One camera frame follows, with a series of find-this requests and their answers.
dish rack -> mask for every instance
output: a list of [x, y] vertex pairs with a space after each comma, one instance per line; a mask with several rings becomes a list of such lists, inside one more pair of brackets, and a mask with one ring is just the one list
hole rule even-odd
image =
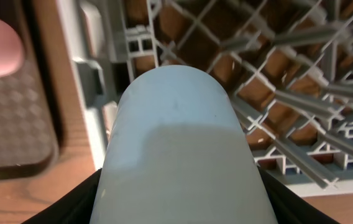
[[353, 1], [59, 0], [58, 8], [96, 167], [112, 120], [103, 111], [116, 110], [108, 103], [147, 70], [180, 64], [220, 82], [255, 162], [296, 194], [353, 193]]

gray dish rack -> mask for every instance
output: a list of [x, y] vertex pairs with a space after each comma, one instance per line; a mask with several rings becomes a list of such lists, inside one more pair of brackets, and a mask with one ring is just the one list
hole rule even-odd
[[[201, 9], [192, 12], [185, 7], [186, 1], [147, 0], [149, 23], [129, 27], [122, 0], [58, 1], [96, 167], [103, 162], [106, 123], [109, 127], [112, 120], [104, 118], [103, 111], [108, 117], [115, 115], [123, 88], [138, 76], [134, 59], [152, 56], [155, 67], [192, 65], [179, 52], [198, 30], [218, 48], [208, 66], [200, 69], [213, 74], [217, 63], [230, 57], [233, 67], [245, 72], [229, 93], [246, 135], [260, 130], [271, 142], [252, 151], [255, 162], [264, 168], [269, 162], [274, 164], [268, 172], [300, 196], [353, 193], [353, 62], [343, 70], [337, 67], [339, 49], [353, 58], [353, 8], [347, 14], [341, 12], [342, 1], [291, 0], [300, 13], [283, 30], [274, 31], [262, 13], [270, 1], [202, 2]], [[228, 38], [220, 38], [203, 22], [220, 2], [245, 17]], [[191, 22], [177, 42], [164, 43], [156, 32], [155, 21], [166, 7]], [[310, 27], [300, 27], [308, 21]], [[301, 47], [313, 49], [312, 53], [302, 52]], [[260, 53], [252, 62], [242, 56], [245, 52]], [[277, 85], [264, 69], [275, 52], [297, 65], [295, 73], [282, 76]], [[291, 89], [305, 78], [315, 82], [319, 95]], [[260, 108], [240, 95], [252, 82], [269, 91]], [[291, 108], [297, 116], [282, 134], [265, 124], [275, 105]], [[307, 127], [316, 130], [316, 142], [301, 145], [291, 140], [296, 131]], [[325, 155], [332, 156], [332, 162], [317, 159]]]

wood grain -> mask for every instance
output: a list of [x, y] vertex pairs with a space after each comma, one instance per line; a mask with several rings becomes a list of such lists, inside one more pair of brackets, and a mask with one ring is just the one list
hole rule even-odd
[[[23, 222], [94, 172], [55, 0], [34, 0], [34, 6], [60, 110], [62, 154], [55, 167], [37, 177], [0, 182], [0, 223]], [[305, 200], [341, 223], [353, 223], [353, 194]]]

black fabric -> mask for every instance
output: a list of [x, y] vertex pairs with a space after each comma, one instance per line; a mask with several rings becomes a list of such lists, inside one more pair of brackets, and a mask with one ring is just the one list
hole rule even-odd
[[[279, 223], [338, 223], [305, 202], [264, 170], [259, 168], [259, 172]], [[96, 171], [59, 201], [24, 223], [88, 224], [100, 176], [101, 170]]]
[[261, 168], [258, 170], [279, 223], [338, 223], [305, 202], [266, 171]]

wooden countertop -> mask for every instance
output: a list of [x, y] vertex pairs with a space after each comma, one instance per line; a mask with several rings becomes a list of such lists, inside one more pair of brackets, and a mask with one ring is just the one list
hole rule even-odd
[[[20, 223], [48, 207], [94, 172], [55, 0], [33, 0], [64, 140], [55, 167], [37, 177], [0, 181], [0, 223]], [[341, 223], [353, 223], [353, 195], [306, 198]]]

